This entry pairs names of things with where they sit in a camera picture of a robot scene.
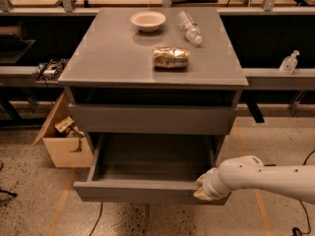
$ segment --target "white spray bottle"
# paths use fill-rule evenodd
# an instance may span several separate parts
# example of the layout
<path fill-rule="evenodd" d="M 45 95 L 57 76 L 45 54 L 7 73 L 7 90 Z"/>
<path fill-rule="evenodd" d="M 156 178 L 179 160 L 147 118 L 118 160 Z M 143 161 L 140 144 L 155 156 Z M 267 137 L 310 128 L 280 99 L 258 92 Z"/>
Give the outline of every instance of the white spray bottle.
<path fill-rule="evenodd" d="M 290 56 L 284 58 L 279 68 L 280 72 L 285 75 L 291 75 L 297 65 L 297 55 L 299 55 L 299 51 L 294 50 Z"/>

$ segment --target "box flap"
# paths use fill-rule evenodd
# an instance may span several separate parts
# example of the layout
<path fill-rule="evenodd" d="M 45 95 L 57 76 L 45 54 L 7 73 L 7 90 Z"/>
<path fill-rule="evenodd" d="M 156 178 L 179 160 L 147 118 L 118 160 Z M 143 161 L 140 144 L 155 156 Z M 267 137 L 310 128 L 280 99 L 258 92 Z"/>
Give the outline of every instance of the box flap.
<path fill-rule="evenodd" d="M 59 105 L 61 103 L 66 103 L 66 107 L 68 107 L 69 99 L 68 99 L 67 94 L 65 93 L 65 91 L 63 91 L 59 95 L 59 97 L 57 98 L 57 100 L 56 100 L 55 104 L 53 105 L 51 111 L 49 112 L 45 122 L 41 126 L 41 129 L 38 132 L 37 137 L 33 141 L 32 146 L 35 146 L 39 142 L 39 140 L 44 137 L 44 135 L 46 134 L 47 130 L 52 125 L 52 121 L 53 121 L 54 117 L 56 116 L 57 110 L 58 110 Z"/>

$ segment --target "gray countertop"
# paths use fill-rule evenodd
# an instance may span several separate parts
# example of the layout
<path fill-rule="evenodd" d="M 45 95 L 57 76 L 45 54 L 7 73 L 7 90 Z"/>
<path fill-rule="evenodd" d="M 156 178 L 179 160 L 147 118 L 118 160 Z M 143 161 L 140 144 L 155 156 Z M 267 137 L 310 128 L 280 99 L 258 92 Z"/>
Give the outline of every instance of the gray countertop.
<path fill-rule="evenodd" d="M 131 24 L 140 11 L 159 11 L 166 22 L 158 31 L 143 33 Z M 247 86 L 247 80 L 216 9 L 185 8 L 199 25 L 204 42 L 188 42 L 177 24 L 182 8 L 102 8 L 65 71 L 61 86 L 158 87 Z M 157 71 L 154 47 L 183 47 L 190 51 L 187 69 Z"/>

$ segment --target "cardboard box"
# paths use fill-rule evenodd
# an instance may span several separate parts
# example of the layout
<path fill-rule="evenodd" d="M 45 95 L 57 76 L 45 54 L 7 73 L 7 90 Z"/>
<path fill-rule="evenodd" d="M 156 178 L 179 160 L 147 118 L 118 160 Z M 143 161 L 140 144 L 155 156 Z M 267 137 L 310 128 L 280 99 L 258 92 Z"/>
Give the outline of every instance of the cardboard box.
<path fill-rule="evenodd" d="M 69 115 L 69 103 L 66 93 L 61 93 L 32 145 L 42 139 L 55 167 L 91 167 L 94 154 L 86 138 L 56 136 L 54 125 Z"/>

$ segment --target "cabinet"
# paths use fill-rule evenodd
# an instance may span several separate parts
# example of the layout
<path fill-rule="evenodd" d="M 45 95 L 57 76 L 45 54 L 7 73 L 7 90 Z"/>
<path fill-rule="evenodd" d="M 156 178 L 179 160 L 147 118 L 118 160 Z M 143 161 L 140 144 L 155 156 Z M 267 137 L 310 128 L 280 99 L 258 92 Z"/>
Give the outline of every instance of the cabinet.
<path fill-rule="evenodd" d="M 178 8 L 153 33 L 131 22 L 136 8 L 103 8 L 59 78 L 70 112 L 94 148 L 83 201 L 195 204 L 194 181 L 211 168 L 247 80 L 217 10 L 190 8 L 203 32 L 191 45 Z M 190 51 L 187 69 L 157 71 L 157 46 Z"/>

